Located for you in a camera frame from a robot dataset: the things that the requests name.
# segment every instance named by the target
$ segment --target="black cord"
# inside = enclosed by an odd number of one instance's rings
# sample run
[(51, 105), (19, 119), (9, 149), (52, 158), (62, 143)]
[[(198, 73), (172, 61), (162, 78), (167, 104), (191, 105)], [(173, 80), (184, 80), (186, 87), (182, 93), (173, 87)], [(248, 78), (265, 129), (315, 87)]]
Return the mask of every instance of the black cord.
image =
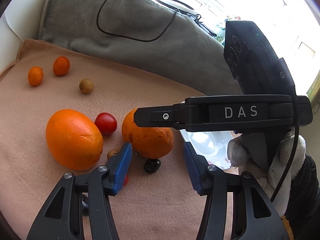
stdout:
[(159, 38), (165, 33), (165, 31), (169, 28), (169, 26), (172, 24), (173, 19), (174, 19), (175, 16), (177, 15), (177, 11), (178, 11), (178, 10), (176, 10), (176, 11), (174, 12), (174, 14), (173, 14), (173, 16), (172, 16), (172, 19), (171, 19), (171, 21), (169, 22), (169, 24), (166, 26), (166, 28), (164, 28), (164, 30), (163, 30), (156, 38), (151, 39), (151, 40), (141, 40), (141, 39), (137, 39), (137, 38), (132, 38), (132, 37), (129, 37), (129, 36), (125, 36), (125, 35), (118, 35), (118, 34), (114, 34), (114, 33), (109, 33), (109, 32), (106, 32), (106, 31), (104, 31), (104, 30), (102, 30), (102, 29), (100, 28), (100, 26), (99, 26), (99, 15), (100, 15), (100, 12), (101, 12), (104, 4), (105, 4), (107, 1), (108, 1), (108, 0), (104, 0), (104, 2), (102, 3), (102, 5), (100, 6), (100, 9), (99, 9), (99, 11), (98, 11), (98, 14), (97, 14), (97, 27), (98, 27), (98, 29), (99, 29), (102, 33), (108, 34), (108, 35), (110, 35), (110, 36), (115, 36), (115, 37), (120, 37), (120, 38), (126, 38), (126, 39), (130, 39), (130, 40), (134, 40), (134, 41), (141, 41), (141, 42), (152, 42), (152, 41), (156, 41), (157, 39), (159, 39)]
[(318, 113), (319, 107), (320, 107), (320, 102), (318, 101), (317, 104), (315, 105), (315, 107), (313, 108), (313, 115), (315, 115), (316, 113)]
[(282, 183), (284, 182), (285, 177), (287, 176), (289, 169), (291, 167), (294, 155), (296, 153), (297, 150), (297, 146), (298, 146), (298, 139), (299, 139), (299, 116), (298, 116), (298, 106), (297, 106), (297, 100), (294, 100), (292, 97), (292, 103), (293, 103), (293, 112), (294, 112), (294, 118), (295, 118), (295, 122), (294, 122), (294, 139), (293, 139), (293, 145), (292, 145), (292, 150), (288, 159), (288, 163), (286, 165), (286, 167), (284, 168), (284, 171), (281, 175), (281, 178), (276, 186), (275, 191), (272, 194), (272, 197), (270, 198), (270, 201), (273, 202), (282, 186)]
[(202, 18), (202, 17), (201, 17), (200, 14), (196, 14), (196, 18), (195, 18), (195, 20), (194, 20), (195, 23), (198, 24), (198, 25), (199, 25), (200, 23), (202, 23), (202, 22), (200, 22), (200, 19), (201, 19), (201, 18)]

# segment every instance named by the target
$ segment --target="camera lens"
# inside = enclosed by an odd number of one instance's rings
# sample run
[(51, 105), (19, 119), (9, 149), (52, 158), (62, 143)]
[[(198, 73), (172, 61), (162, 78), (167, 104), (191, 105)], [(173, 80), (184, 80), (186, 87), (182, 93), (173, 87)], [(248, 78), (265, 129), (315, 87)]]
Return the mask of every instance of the camera lens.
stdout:
[(230, 58), (233, 62), (233, 64), (237, 65), (238, 64), (238, 57), (236, 52), (233, 50), (233, 48), (230, 47)]
[(233, 45), (235, 46), (236, 51), (241, 52), (241, 45), (236, 36), (232, 36)]
[(228, 66), (229, 66), (230, 70), (233, 71), (233, 64), (229, 58), (228, 58)]

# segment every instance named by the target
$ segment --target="red fruit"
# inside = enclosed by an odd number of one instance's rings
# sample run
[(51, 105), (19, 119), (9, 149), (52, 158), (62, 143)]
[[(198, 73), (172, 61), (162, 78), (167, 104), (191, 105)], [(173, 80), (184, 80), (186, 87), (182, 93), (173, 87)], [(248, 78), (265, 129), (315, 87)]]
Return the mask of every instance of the red fruit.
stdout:
[(98, 114), (94, 124), (98, 127), (102, 135), (110, 135), (117, 129), (117, 120), (109, 113)]
[(128, 182), (129, 182), (129, 177), (128, 177), (128, 175), (126, 175), (124, 178), (123, 186), (127, 185)]

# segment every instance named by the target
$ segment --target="pink blanket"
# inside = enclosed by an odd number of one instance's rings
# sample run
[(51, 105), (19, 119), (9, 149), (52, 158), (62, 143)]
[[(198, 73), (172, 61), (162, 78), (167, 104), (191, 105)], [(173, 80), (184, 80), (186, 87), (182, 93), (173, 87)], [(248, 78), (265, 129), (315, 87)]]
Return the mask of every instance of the pink blanket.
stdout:
[[(62, 77), (52, 72), (59, 56), (71, 62), (69, 73)], [(38, 87), (31, 87), (27, 80), (33, 66), (44, 70)], [(84, 78), (95, 85), (90, 95), (79, 90)], [(0, 80), (0, 210), (22, 240), (53, 187), (69, 171), (52, 158), (46, 145), (45, 127), (54, 112), (71, 108), (92, 120), (100, 112), (116, 117), (118, 128), (104, 137), (97, 167), (106, 163), (109, 150), (122, 146), (121, 124), (130, 110), (171, 105), (202, 95), (142, 70), (34, 40), (23, 43), (16, 62), (0, 75)], [(147, 174), (143, 169), (145, 159), (134, 155), (128, 185), (116, 197), (110, 197), (120, 239), (196, 239), (205, 197), (192, 189), (182, 158), (183, 140), (178, 131), (173, 133), (174, 148), (161, 159), (159, 171)], [(226, 236), (230, 236), (231, 212), (229, 205)], [(84, 218), (84, 230), (86, 239), (91, 239), (88, 218)]]

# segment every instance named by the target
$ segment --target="gloved hand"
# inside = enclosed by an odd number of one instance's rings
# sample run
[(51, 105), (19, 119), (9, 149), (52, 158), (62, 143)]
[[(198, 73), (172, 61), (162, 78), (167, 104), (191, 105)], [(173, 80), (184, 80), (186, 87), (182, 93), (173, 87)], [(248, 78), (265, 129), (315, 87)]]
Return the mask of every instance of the gloved hand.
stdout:
[[(239, 167), (239, 174), (243, 171), (249, 171), (255, 177), (267, 196), (271, 198), (284, 168), (288, 162), (293, 145), (294, 132), (286, 134), (278, 146), (276, 156), (268, 170), (265, 173), (257, 164), (255, 164), (247, 151), (241, 145), (240, 137), (232, 139), (228, 144), (228, 159), (231, 166)], [(273, 204), (280, 216), (283, 216), (288, 205), (290, 197), (291, 180), (294, 179), (301, 169), (306, 157), (306, 142), (299, 135), (297, 150), (291, 165), (291, 168), (273, 201)]]

